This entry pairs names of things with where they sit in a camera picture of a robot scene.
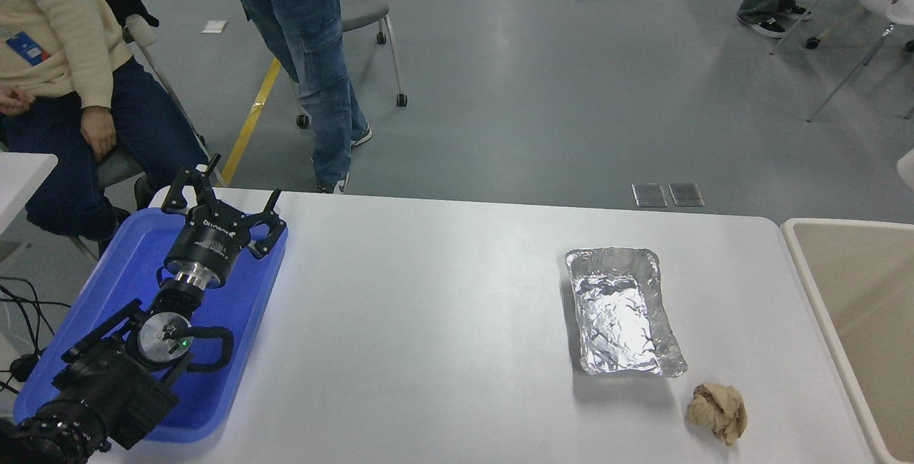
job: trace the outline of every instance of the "robotic arm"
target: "robotic arm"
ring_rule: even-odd
[[[144,311],[134,299],[61,357],[68,365],[53,380],[60,392],[55,399],[20,425],[0,421],[0,464],[82,464],[95,451],[110,450],[109,438],[130,450],[177,405],[171,387],[181,374],[211,373],[229,363],[231,331],[193,326],[194,311],[206,289],[225,284],[243,249],[257,259],[267,256],[285,222],[274,211],[278,190],[256,214],[218,200],[209,184],[218,159],[205,171],[182,171],[164,201],[163,211],[186,218],[164,259],[172,278],[160,272],[149,308]],[[185,213],[186,185],[194,188],[196,206]],[[270,231],[253,240],[251,229],[261,224]],[[219,338],[220,358],[192,362],[195,338]]]

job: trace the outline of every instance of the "hand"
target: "hand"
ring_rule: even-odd
[[[79,130],[82,132],[82,138],[89,143],[89,146],[92,146],[95,162],[101,162],[117,144],[114,119],[111,118],[111,110],[106,107],[89,106],[82,109],[82,122]]]
[[[35,102],[32,93],[23,91],[19,87],[0,86],[0,113],[10,117],[25,114]]]

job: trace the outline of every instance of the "sneaker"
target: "sneaker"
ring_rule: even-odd
[[[807,12],[806,8],[802,8],[802,6],[798,6],[798,5],[794,4],[790,8],[784,9],[784,11],[781,11],[778,14],[780,16],[783,16],[784,18],[800,19],[800,18],[803,18],[803,15],[806,14],[806,12]],[[813,18],[812,11],[809,11],[809,14],[806,14],[806,18],[803,18],[803,20],[807,21],[807,19],[810,19],[810,18]]]
[[[114,209],[114,232],[111,234],[111,237],[107,239],[99,240],[99,258],[105,253],[105,250],[108,249],[108,245],[111,245],[111,240],[114,239],[115,234],[117,234],[118,229],[124,224],[127,220],[127,217],[130,216],[130,211],[126,209],[121,209],[120,207],[111,207]]]
[[[362,135],[359,136],[358,138],[353,139],[350,146],[352,146],[352,148],[355,148],[356,146],[368,143],[368,140],[372,137],[372,135],[374,135],[374,134],[371,133],[370,126],[366,126],[365,132],[362,132]]]
[[[346,177],[342,181],[337,181],[335,184],[322,184],[317,183],[317,193],[325,194],[344,194],[346,193],[346,184],[349,184],[349,174],[346,174]]]
[[[737,17],[737,18],[740,19],[740,22],[742,24],[748,25],[748,28],[753,29],[754,31],[758,32],[761,35],[768,36],[768,37],[774,38],[776,40],[780,40],[780,38],[783,38],[784,32],[786,32],[786,30],[783,27],[781,27],[780,23],[778,23],[777,19],[774,19],[774,18],[770,18],[770,19],[768,19],[768,21],[761,21],[758,23],[750,23],[740,17]]]

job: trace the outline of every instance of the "crumpled beige paper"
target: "crumpled beige paper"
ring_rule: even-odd
[[[685,416],[696,425],[708,426],[717,438],[733,445],[745,432],[748,416],[742,395],[731,385],[705,382],[695,387]]]

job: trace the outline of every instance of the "beige sweater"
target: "beige sweater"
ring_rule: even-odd
[[[111,72],[133,54],[104,0],[0,0],[0,39],[19,32],[49,58],[33,66],[0,41],[0,84],[35,96],[76,91],[83,107],[111,107]]]

